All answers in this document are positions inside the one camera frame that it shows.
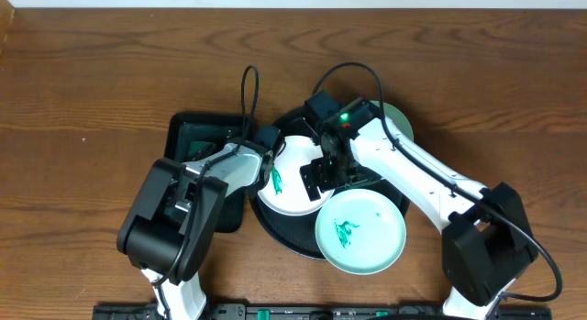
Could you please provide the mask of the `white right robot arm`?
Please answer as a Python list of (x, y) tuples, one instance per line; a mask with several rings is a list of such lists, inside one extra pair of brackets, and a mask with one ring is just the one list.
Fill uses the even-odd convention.
[(350, 113), (319, 124), (321, 156), (299, 170), (308, 197), (374, 173), (407, 197), (442, 236), (442, 269), (452, 289), (448, 316), (486, 319), (537, 258), (518, 192), (489, 189), (432, 157), (391, 119)]

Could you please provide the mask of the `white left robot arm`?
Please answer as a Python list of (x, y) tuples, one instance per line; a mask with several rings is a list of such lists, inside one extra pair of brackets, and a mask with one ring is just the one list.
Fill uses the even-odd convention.
[(156, 160), (118, 232), (116, 247), (149, 280), (159, 319), (197, 319), (206, 305), (198, 271), (225, 200), (263, 188), (284, 147), (230, 140), (198, 161)]

